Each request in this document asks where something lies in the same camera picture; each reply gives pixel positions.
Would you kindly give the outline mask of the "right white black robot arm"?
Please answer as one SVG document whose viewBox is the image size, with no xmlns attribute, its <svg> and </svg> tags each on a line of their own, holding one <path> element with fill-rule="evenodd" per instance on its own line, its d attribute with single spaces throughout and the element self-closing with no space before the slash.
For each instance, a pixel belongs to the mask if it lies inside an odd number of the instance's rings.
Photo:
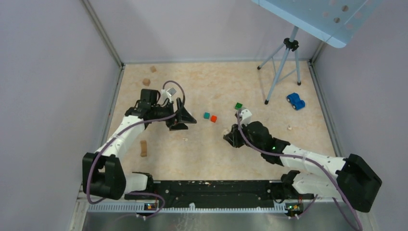
<svg viewBox="0 0 408 231">
<path fill-rule="evenodd" d="M 354 210 L 368 213 L 383 183 L 361 156 L 333 157 L 302 149 L 273 137 L 259 121 L 234 124 L 223 139 L 234 148 L 246 145 L 259 151 L 268 163 L 289 167 L 281 178 L 288 198 L 299 194 L 345 198 Z"/>
</svg>

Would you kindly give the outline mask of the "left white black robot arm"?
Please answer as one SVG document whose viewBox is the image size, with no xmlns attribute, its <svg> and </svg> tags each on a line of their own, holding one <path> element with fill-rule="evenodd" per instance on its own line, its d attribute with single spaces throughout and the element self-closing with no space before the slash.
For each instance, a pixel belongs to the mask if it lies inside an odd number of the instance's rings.
<svg viewBox="0 0 408 231">
<path fill-rule="evenodd" d="M 166 90 L 142 89 L 140 99 L 130 107 L 107 142 L 82 159 L 83 192 L 88 198 L 98 196 L 113 200 L 136 192 L 148 199 L 154 193 L 153 178 L 148 173 L 126 176 L 121 159 L 149 124 L 164 121 L 170 131 L 187 130 L 196 119 L 184 108 L 184 99 L 171 99 Z"/>
</svg>

